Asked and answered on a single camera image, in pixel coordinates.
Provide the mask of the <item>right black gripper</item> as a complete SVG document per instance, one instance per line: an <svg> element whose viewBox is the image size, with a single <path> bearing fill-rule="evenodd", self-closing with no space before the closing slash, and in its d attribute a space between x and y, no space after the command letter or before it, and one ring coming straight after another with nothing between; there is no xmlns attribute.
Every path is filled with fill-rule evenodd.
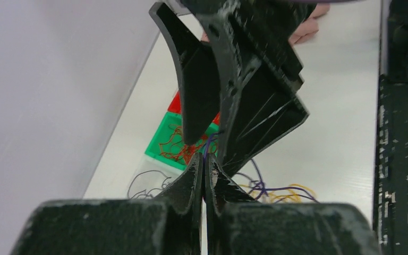
<svg viewBox="0 0 408 255"><path fill-rule="evenodd" d="M300 126L303 68L290 36L315 1L181 1L200 22L201 42L166 3L149 15L173 58L183 141L195 144L220 113L217 159L235 175L251 158Z"/></svg>

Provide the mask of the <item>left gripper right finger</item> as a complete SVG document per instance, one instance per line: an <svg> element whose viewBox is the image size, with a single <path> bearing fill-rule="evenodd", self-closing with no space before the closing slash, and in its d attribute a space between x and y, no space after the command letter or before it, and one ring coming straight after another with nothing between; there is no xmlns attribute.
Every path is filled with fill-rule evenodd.
<svg viewBox="0 0 408 255"><path fill-rule="evenodd" d="M205 159L209 254L380 254L367 219L342 203L261 203Z"/></svg>

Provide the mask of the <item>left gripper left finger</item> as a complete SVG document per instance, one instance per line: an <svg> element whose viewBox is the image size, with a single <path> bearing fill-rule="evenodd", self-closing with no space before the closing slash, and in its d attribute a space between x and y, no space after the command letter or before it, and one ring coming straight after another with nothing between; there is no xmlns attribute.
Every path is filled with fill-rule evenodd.
<svg viewBox="0 0 408 255"><path fill-rule="evenodd" d="M52 200L12 254L200 254L203 156L152 199Z"/></svg>

